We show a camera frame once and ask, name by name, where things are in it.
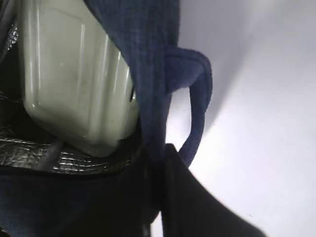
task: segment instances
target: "plastic container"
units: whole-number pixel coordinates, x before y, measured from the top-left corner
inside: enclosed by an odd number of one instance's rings
[[[19,0],[24,106],[51,133],[96,157],[135,130],[129,67],[82,0]]]

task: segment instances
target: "bag strap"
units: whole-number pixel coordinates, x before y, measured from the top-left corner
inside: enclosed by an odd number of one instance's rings
[[[165,48],[166,92],[190,88],[191,132],[179,151],[185,165],[190,166],[200,144],[205,112],[212,94],[212,71],[207,57],[194,50],[175,46]]]

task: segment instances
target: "silver foil lining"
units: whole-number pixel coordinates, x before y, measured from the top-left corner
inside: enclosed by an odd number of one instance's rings
[[[0,165],[36,170],[50,144],[39,144],[8,138],[9,126],[0,128]],[[64,174],[108,174],[123,170],[139,154],[135,147],[129,155],[116,158],[94,158],[78,151],[62,150],[51,172]]]

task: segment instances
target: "black fabric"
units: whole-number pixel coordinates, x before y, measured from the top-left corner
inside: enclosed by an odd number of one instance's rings
[[[153,193],[159,194],[164,237],[265,236],[210,195],[173,145],[166,145],[164,160],[157,172],[142,159],[139,167],[130,169],[129,181],[123,181],[109,197],[96,202],[67,227],[63,236],[149,236],[148,224],[155,209]],[[152,186],[155,175],[163,179]]]
[[[194,178],[173,145],[164,163],[162,221],[164,237],[264,237]]]

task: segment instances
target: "white background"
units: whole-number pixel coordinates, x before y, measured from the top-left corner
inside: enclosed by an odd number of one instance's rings
[[[181,12],[180,46],[214,77],[191,172],[268,236],[316,237],[316,0],[182,0]],[[179,149],[190,122],[181,90],[167,142]]]

